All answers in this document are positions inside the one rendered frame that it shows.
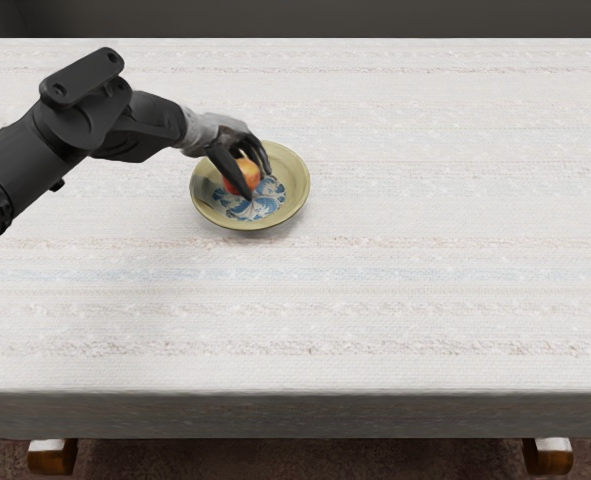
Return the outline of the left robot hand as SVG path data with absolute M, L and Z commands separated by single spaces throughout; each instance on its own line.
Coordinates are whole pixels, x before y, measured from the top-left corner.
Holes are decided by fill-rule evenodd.
M 239 195 L 251 200 L 252 189 L 244 179 L 236 159 L 243 152 L 259 168 L 260 177 L 270 175 L 272 168 L 260 140 L 243 121 L 232 117 L 214 113 L 198 114 L 188 108 L 183 109 L 183 114 L 186 131 L 174 148 L 191 158 L 208 157 Z

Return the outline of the red yellow apple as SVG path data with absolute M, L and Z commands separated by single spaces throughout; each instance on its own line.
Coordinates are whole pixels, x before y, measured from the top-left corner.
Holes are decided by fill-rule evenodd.
M 236 159 L 236 164 L 243 175 L 247 187 L 251 192 L 253 192 L 257 188 L 262 179 L 262 172 L 260 168 L 252 160 L 248 158 L 238 158 Z M 223 178 L 222 181 L 224 189 L 227 192 L 233 195 L 241 196 L 240 191 L 234 185 L 232 185 L 227 179 Z

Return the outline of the olive plate with blue pattern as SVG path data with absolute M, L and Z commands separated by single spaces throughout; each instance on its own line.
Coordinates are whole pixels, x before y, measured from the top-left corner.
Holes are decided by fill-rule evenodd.
M 272 174 L 260 181 L 251 201 L 226 190 L 223 177 L 206 157 L 197 163 L 189 183 L 197 211 L 211 223 L 230 230 L 264 230 L 292 219 L 304 206 L 311 180 L 307 165 L 291 149 L 262 142 Z

